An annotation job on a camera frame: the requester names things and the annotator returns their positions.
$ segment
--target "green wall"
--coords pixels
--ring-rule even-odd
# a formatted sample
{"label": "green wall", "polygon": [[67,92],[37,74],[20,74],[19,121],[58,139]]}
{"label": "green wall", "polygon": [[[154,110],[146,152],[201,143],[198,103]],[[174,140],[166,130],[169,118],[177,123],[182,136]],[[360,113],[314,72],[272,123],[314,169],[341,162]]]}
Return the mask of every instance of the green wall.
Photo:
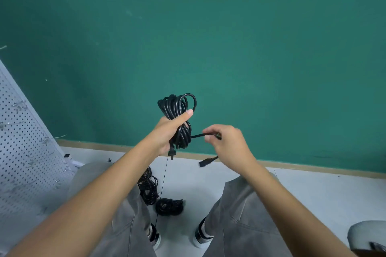
{"label": "green wall", "polygon": [[193,133],[232,124],[258,159],[386,172],[386,0],[0,6],[0,59],[54,136],[134,145],[158,99],[191,92]]}

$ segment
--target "foot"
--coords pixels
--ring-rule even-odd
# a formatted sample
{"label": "foot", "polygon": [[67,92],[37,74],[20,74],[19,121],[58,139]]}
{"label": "foot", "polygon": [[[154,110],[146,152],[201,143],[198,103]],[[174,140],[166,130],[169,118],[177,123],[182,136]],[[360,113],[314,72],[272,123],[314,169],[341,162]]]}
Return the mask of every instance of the foot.
{"label": "foot", "polygon": [[153,246],[154,251],[158,249],[161,244],[161,235],[157,232],[156,227],[151,223],[149,240]]}
{"label": "foot", "polygon": [[200,222],[193,236],[193,244],[197,248],[207,247],[213,239],[213,236],[205,232],[205,219]]}

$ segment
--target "white floor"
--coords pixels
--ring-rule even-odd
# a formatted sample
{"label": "white floor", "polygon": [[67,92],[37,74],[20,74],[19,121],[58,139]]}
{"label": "white floor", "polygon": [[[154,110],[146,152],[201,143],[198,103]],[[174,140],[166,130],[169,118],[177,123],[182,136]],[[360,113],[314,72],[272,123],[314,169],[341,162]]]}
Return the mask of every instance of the white floor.
{"label": "white floor", "polygon": [[[112,162],[123,152],[62,147],[80,163]],[[195,227],[220,198],[224,183],[238,175],[220,162],[200,168],[197,160],[158,157],[151,165],[159,180],[162,198],[184,199],[179,216],[157,216],[149,207],[152,222],[162,235],[158,257],[202,256],[205,249],[194,247],[189,238]],[[364,220],[386,220],[386,180],[306,172],[289,169],[268,170],[346,245],[347,231]]]}

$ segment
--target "person's left hand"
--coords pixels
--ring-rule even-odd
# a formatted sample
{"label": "person's left hand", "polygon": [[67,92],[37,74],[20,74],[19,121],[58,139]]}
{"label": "person's left hand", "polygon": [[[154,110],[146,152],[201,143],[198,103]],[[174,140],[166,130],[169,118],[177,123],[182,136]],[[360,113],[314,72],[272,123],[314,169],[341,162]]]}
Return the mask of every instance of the person's left hand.
{"label": "person's left hand", "polygon": [[153,131],[145,137],[145,140],[155,149],[158,156],[169,151],[169,140],[174,136],[177,128],[189,120],[192,115],[193,110],[190,109],[173,120],[166,117],[159,120]]}

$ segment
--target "bundled cable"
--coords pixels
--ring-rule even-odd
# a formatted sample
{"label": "bundled cable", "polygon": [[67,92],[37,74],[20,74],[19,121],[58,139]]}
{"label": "bundled cable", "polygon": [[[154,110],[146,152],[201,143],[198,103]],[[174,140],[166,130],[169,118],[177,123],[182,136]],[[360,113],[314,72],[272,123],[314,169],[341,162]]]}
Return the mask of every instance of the bundled cable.
{"label": "bundled cable", "polygon": [[[162,113],[169,119],[172,120],[178,116],[180,116],[182,113],[186,112],[188,110],[188,100],[187,96],[190,96],[194,100],[194,106],[193,111],[195,111],[197,106],[197,100],[196,97],[193,94],[184,94],[184,95],[170,95],[168,97],[163,98],[162,100],[158,101],[158,107],[161,109]],[[218,139],[221,139],[221,136],[218,134],[213,133],[201,133],[197,135],[191,135],[192,127],[188,121],[186,121],[186,124],[182,124],[172,137],[170,142],[170,150],[169,150],[169,156],[171,157],[171,160],[173,160],[173,157],[176,155],[175,149],[178,148],[186,148],[188,144],[191,142],[192,138],[197,138],[205,135],[215,135]],[[218,159],[219,157],[211,157],[208,159],[205,159],[201,162],[199,162],[200,167],[205,167],[206,165],[213,162],[215,159]]]}
{"label": "bundled cable", "polygon": [[156,212],[162,216],[179,215],[184,210],[183,200],[161,198],[157,201]]}
{"label": "bundled cable", "polygon": [[139,194],[145,204],[155,204],[159,197],[157,192],[158,179],[152,175],[150,167],[148,167],[141,178],[139,178],[137,184],[140,191]]}

